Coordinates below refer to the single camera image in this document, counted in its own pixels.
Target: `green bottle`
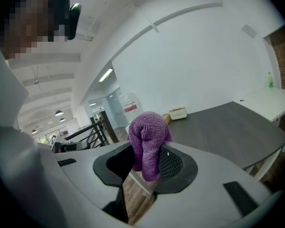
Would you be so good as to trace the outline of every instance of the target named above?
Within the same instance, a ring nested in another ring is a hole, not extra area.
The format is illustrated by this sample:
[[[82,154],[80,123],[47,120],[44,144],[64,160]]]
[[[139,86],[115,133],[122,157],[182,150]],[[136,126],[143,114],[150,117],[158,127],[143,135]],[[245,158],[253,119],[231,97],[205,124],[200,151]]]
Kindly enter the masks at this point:
[[[270,72],[268,73],[268,81],[269,81],[269,88],[273,88],[274,87],[274,82],[272,80],[272,75],[271,75]]]

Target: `black railing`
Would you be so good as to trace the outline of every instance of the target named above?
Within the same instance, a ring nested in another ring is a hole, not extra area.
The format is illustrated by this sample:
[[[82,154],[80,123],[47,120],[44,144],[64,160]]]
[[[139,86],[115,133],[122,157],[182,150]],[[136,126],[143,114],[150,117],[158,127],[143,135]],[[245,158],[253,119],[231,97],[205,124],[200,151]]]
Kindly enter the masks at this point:
[[[91,130],[91,132],[87,137],[85,137],[79,141],[76,141],[76,142],[86,141],[86,142],[90,143],[91,149],[94,149],[98,146],[104,146],[104,145],[108,144],[108,141],[107,141],[107,138],[105,137],[101,122],[98,122],[98,123],[95,123],[91,126],[88,126],[84,129],[66,137],[65,140],[72,141],[73,138],[75,138],[75,137],[77,137],[83,133],[86,133],[89,130]]]

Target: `gray tabletop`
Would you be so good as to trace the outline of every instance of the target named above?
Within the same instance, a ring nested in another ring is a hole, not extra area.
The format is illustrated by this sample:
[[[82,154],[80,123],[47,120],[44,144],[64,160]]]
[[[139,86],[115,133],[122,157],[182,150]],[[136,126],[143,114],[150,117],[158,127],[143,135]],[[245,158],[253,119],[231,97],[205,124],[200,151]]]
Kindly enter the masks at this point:
[[[285,132],[235,102],[170,121],[169,128],[173,142],[223,156],[241,168],[261,162],[285,144]]]

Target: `purple cloth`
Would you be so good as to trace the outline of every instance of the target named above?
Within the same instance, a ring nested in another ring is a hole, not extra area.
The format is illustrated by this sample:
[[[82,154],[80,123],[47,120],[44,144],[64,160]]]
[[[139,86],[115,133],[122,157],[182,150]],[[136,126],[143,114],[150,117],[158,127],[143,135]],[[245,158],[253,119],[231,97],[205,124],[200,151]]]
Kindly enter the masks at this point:
[[[158,158],[163,141],[171,141],[169,127],[161,115],[145,112],[136,117],[129,126],[128,139],[134,152],[134,171],[142,171],[146,181],[160,177]]]

